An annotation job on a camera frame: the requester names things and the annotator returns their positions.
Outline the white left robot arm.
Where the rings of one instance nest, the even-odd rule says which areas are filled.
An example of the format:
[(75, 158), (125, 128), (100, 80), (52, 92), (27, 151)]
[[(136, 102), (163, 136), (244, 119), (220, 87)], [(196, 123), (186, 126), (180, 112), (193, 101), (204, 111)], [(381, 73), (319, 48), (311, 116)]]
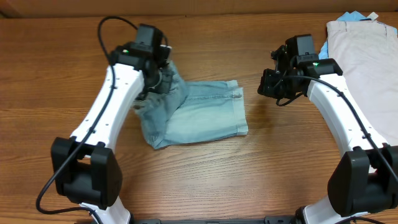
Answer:
[(94, 223), (133, 223), (119, 197), (123, 175), (116, 160), (119, 132), (134, 100), (142, 93), (166, 92), (170, 77), (161, 71), (171, 47), (128, 43), (111, 54), (104, 83), (89, 112), (69, 138), (51, 147), (57, 193), (90, 213)]

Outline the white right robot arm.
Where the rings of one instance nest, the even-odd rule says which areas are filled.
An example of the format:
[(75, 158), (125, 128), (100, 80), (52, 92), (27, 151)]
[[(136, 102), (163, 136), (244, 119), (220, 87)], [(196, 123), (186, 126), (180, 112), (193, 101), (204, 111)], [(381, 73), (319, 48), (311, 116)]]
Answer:
[(257, 92), (293, 102), (306, 96), (318, 108), (341, 159), (327, 183), (327, 195), (295, 215), (265, 223), (352, 223), (369, 213), (397, 208), (397, 147), (363, 115), (333, 59), (284, 63), (265, 69)]

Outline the light blue denim shorts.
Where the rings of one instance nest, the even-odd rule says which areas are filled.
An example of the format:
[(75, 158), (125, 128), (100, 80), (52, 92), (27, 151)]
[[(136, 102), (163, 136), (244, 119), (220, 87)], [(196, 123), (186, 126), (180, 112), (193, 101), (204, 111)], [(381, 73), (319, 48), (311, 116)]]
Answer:
[(147, 93), (132, 108), (146, 142), (154, 149), (246, 135), (243, 88), (236, 80), (185, 81), (173, 62), (161, 74), (168, 93)]

